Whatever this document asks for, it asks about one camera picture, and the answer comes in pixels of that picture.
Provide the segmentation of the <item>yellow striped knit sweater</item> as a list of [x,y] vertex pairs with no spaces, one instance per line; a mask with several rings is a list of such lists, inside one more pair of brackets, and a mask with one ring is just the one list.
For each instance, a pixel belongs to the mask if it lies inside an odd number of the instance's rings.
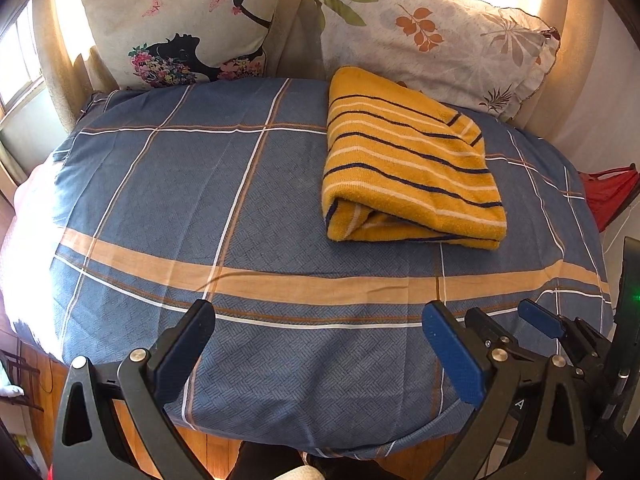
[[321,209],[334,242],[495,250],[506,238],[506,210],[474,120],[355,66],[330,83]]

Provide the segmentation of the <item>red bag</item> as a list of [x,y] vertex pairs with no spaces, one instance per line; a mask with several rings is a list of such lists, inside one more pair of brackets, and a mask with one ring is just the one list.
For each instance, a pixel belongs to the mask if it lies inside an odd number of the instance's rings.
[[635,164],[596,174],[581,172],[579,177],[600,233],[639,196],[640,174]]

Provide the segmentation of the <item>blue plaid bed sheet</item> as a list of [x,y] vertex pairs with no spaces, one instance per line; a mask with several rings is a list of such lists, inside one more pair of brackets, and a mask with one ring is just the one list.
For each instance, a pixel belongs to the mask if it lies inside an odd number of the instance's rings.
[[440,299],[520,344],[556,341],[520,300],[613,325],[600,236],[570,162],[483,113],[508,216],[494,252],[331,242],[321,217],[328,85],[241,79],[94,98],[55,151],[51,351],[118,361],[210,301],[216,328],[168,412],[218,436],[375,458],[470,414],[421,328]]

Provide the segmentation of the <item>leaf print pillow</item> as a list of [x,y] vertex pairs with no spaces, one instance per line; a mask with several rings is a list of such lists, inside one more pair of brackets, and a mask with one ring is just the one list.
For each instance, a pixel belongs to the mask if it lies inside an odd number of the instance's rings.
[[513,118],[556,61],[560,34],[477,0],[314,0],[324,73],[356,66],[432,99]]

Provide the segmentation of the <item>cushion with woman silhouette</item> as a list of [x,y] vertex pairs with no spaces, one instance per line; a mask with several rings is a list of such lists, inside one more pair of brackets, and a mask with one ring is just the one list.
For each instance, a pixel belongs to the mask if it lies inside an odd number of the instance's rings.
[[273,74],[299,0],[81,0],[122,89]]

